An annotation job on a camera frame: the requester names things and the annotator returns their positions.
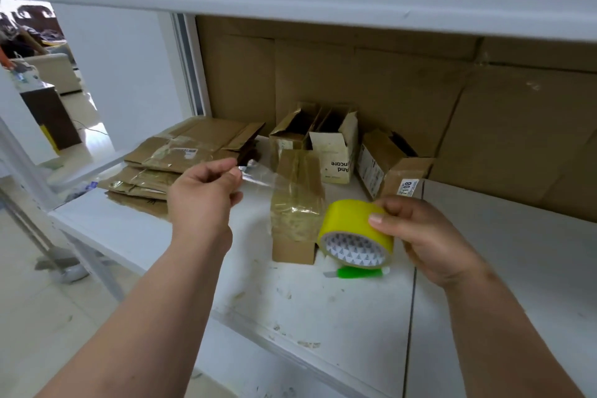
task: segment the green handle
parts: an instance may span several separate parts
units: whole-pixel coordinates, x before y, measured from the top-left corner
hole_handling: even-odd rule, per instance
[[[352,266],[343,266],[337,271],[339,279],[362,279],[364,277],[381,277],[381,269],[360,269]]]

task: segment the beige couch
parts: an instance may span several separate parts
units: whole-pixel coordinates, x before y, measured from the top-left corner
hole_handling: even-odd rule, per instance
[[[36,55],[12,61],[27,62],[29,65],[33,65],[38,69],[41,80],[55,86],[56,91],[61,95],[82,90],[81,81],[73,71],[66,54]]]

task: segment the person's left hand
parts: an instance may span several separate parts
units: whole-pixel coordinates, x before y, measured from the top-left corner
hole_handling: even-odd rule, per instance
[[[232,245],[230,209],[243,199],[237,191],[243,181],[236,159],[228,158],[191,167],[168,190],[172,244],[188,249],[210,249],[223,257]]]

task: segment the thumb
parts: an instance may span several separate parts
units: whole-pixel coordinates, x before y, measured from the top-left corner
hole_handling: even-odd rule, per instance
[[[242,181],[243,174],[238,167],[233,167],[228,172],[222,174],[222,176],[216,179],[214,183],[218,184],[218,186],[224,189],[228,194],[231,194],[238,189]]]
[[[373,213],[369,225],[382,233],[396,236],[406,242],[418,242],[422,238],[423,226],[410,219]]]

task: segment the tile floor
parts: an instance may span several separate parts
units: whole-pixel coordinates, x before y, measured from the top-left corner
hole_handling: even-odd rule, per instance
[[[82,124],[80,132],[84,142],[61,152],[62,166],[51,172],[49,182],[114,151],[88,93],[64,96],[62,100],[71,117]],[[0,186],[56,245],[60,245],[48,217],[11,177],[0,179]],[[56,285],[46,272],[34,271],[38,256],[34,244],[6,210],[0,209],[2,398],[34,396],[116,308],[116,302],[92,277],[72,285]],[[122,266],[110,268],[125,291],[138,279],[138,275]],[[234,395],[201,375],[190,380],[185,396],[232,398]]]

